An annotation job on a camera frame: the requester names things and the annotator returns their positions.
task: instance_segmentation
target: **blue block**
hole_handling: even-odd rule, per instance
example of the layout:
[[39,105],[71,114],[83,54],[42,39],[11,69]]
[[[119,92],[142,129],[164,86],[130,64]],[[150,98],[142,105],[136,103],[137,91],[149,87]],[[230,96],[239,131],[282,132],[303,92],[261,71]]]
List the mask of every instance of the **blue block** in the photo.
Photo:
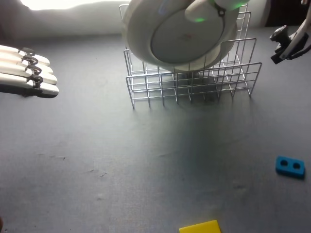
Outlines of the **blue block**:
[[279,156],[276,159],[276,172],[299,179],[305,178],[305,163],[297,159]]

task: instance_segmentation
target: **table surface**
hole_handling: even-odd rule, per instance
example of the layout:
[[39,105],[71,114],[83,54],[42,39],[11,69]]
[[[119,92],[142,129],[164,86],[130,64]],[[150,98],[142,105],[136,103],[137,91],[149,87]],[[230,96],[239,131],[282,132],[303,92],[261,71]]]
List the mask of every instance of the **table surface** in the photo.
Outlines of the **table surface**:
[[[28,41],[55,99],[0,93],[0,215],[10,233],[222,233],[311,228],[311,53],[274,65],[274,28],[250,30],[263,62],[252,98],[146,101],[132,109],[120,36]],[[279,176],[279,155],[305,162]]]

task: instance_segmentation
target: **yellow block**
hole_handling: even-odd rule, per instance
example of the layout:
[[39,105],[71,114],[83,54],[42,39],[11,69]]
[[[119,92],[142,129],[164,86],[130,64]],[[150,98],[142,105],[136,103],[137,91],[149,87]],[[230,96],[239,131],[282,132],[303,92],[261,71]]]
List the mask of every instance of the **yellow block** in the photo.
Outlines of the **yellow block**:
[[179,229],[179,233],[221,233],[217,220]]

